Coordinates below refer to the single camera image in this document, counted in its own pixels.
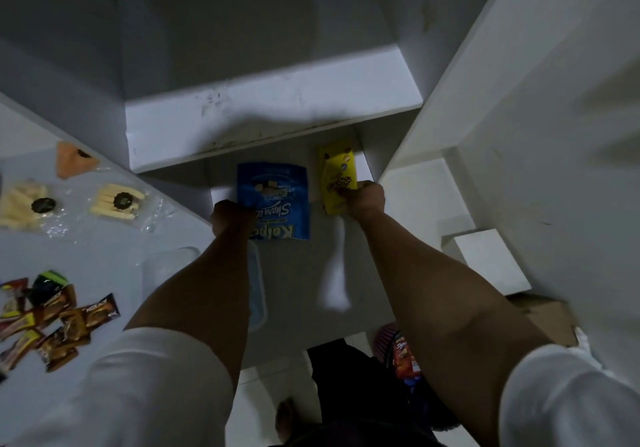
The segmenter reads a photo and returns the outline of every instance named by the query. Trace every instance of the black pants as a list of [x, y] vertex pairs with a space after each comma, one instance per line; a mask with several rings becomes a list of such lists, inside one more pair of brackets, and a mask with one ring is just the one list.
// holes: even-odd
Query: black pants
[[[371, 421], [415, 430], [408, 386], [376, 358], [338, 339], [308, 351], [323, 424]], [[308, 429], [293, 437], [308, 434]], [[432, 432], [424, 432], [435, 441]]]

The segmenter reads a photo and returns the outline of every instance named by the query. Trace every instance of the yellow pouch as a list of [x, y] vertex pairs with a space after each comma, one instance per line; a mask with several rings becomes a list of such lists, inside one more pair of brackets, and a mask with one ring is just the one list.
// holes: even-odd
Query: yellow pouch
[[327, 215], [341, 215], [347, 211], [345, 200], [338, 189], [358, 189], [356, 162], [351, 144], [338, 140], [318, 147], [320, 159], [320, 191]]

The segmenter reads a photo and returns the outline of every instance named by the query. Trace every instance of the white sleeve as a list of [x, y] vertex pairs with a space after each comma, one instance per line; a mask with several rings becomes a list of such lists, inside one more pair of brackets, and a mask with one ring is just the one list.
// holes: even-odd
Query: white sleeve
[[636, 446], [640, 395], [567, 349], [528, 354], [500, 401], [502, 447]]
[[126, 330], [71, 398], [10, 447], [222, 447], [233, 404], [229, 374], [181, 332]]

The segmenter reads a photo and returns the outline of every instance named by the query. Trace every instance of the black round sticker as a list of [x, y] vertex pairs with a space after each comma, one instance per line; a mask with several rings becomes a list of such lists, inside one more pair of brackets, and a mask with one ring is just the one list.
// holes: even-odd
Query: black round sticker
[[116, 209], [127, 209], [133, 204], [133, 196], [129, 193], [119, 193], [113, 198], [113, 205]]
[[55, 208], [56, 200], [50, 197], [41, 197], [31, 203], [31, 210], [39, 215], [53, 211]]

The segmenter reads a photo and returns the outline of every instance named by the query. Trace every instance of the person's right hand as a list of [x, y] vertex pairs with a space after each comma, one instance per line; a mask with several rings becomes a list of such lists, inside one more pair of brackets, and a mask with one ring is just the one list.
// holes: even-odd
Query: person's right hand
[[227, 228], [241, 234], [244, 238], [249, 238], [256, 221], [255, 211], [247, 209], [239, 204], [229, 201], [219, 201], [213, 208], [211, 224], [213, 234], [220, 236]]
[[385, 212], [385, 190], [380, 184], [361, 181], [357, 190], [341, 189], [339, 192], [347, 201], [349, 214], [358, 222]]

